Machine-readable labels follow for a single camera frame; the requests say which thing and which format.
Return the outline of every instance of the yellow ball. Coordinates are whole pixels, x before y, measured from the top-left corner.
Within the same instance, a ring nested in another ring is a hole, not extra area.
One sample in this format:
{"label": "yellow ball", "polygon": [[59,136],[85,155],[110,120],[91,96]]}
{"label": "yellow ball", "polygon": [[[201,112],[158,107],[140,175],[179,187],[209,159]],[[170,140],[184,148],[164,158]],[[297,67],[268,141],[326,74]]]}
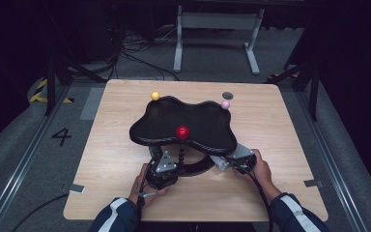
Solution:
{"label": "yellow ball", "polygon": [[159,93],[158,92],[153,92],[152,93],[152,100],[157,101],[159,99]]}

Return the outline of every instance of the black wall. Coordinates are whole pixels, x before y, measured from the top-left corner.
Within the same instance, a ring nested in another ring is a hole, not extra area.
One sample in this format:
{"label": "black wall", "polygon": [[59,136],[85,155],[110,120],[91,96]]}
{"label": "black wall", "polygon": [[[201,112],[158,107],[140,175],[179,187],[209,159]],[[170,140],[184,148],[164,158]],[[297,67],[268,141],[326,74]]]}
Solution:
{"label": "black wall", "polygon": [[29,106],[28,90],[46,60],[33,24],[13,2],[0,0],[0,132]]}
{"label": "black wall", "polygon": [[371,1],[333,4],[322,82],[371,174]]}

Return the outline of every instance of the white stripe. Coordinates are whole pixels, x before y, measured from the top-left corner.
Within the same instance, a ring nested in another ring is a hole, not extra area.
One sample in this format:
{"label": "white stripe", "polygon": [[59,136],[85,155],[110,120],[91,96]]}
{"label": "white stripe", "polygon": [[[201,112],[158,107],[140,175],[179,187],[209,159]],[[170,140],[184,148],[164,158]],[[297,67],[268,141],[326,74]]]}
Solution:
{"label": "white stripe", "polygon": [[127,200],[125,198],[119,198],[115,201],[113,201],[110,204],[111,209],[111,216],[110,218],[104,222],[103,226],[99,230],[99,232],[108,232],[110,231],[111,226],[113,225],[114,220],[117,218],[118,214],[116,209],[119,208],[123,203],[125,203]]}
{"label": "white stripe", "polygon": [[285,204],[294,213],[295,218],[305,231],[320,231],[318,227],[316,227],[316,225],[303,213],[302,207],[290,196],[285,195],[281,197],[281,200],[285,202]]}

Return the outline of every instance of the jacket sleeve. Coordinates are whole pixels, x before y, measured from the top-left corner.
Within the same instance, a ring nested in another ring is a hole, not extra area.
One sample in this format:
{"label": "jacket sleeve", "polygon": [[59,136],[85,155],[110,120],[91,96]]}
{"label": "jacket sleeve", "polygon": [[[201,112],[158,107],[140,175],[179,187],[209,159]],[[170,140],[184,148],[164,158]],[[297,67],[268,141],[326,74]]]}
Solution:
{"label": "jacket sleeve", "polygon": [[289,231],[329,231],[327,226],[312,212],[300,205],[293,194],[282,193],[271,203],[271,218],[279,230]]}
{"label": "jacket sleeve", "polygon": [[113,231],[131,232],[137,226],[137,209],[135,204],[126,198],[115,198],[104,207],[93,221],[89,232]]}

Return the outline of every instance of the red ball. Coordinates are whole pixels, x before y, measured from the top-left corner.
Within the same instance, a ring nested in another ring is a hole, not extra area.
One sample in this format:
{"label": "red ball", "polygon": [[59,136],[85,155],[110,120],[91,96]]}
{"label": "red ball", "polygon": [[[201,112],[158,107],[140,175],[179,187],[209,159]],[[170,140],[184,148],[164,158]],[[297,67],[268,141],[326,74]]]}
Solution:
{"label": "red ball", "polygon": [[186,138],[188,138],[189,130],[186,126],[179,126],[176,129],[176,135],[180,139],[186,139]]}

